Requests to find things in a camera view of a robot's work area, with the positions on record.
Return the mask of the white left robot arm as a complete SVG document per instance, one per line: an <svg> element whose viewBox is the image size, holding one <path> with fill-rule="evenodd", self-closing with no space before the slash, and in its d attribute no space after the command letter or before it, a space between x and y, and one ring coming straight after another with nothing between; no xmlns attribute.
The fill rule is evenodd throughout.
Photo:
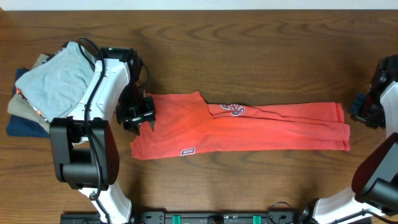
<svg viewBox="0 0 398 224"><path fill-rule="evenodd" d="M136 135L138 126L155 124L155 105L138 87L144 64L132 48L102 47L83 98L66 118L50 123L55 175L91 200L96 213L63 214L60 223L137 223L132 202L117 182L119 152L110 127L118 124Z"/></svg>

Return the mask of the red orange t-shirt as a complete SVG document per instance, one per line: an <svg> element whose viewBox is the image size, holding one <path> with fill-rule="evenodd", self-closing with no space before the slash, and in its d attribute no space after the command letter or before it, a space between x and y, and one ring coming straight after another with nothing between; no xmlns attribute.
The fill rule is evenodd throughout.
<svg viewBox="0 0 398 224"><path fill-rule="evenodd" d="M350 149L350 127L334 102L245 106L208 104L199 91L153 95L154 126L131 142L140 160L207 152Z"/></svg>

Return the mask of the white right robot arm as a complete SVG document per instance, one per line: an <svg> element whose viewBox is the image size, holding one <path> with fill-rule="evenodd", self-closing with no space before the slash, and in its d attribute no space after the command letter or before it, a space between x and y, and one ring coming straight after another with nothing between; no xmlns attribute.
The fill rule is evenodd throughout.
<svg viewBox="0 0 398 224"><path fill-rule="evenodd" d="M397 82L381 95L386 140L357 168L351 186L316 201L305 223L357 223L397 215Z"/></svg>

